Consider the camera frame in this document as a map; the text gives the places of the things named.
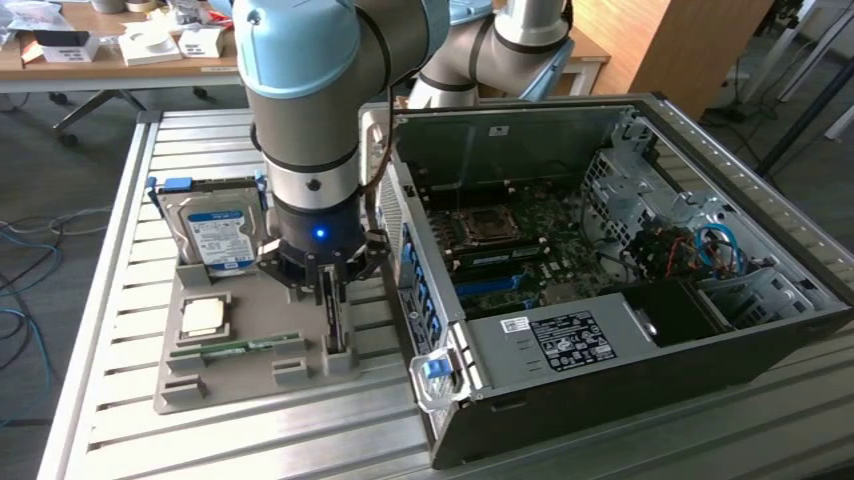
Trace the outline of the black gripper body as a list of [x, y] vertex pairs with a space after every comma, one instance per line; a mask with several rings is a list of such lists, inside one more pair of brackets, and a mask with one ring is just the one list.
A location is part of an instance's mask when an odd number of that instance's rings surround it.
[[365, 260], [347, 260], [357, 254], [366, 242], [361, 223], [361, 195], [353, 195], [333, 207], [302, 209], [274, 196], [279, 220], [281, 246], [278, 257], [283, 274], [305, 274], [307, 255], [313, 254], [318, 265], [342, 261], [346, 272], [358, 274]]

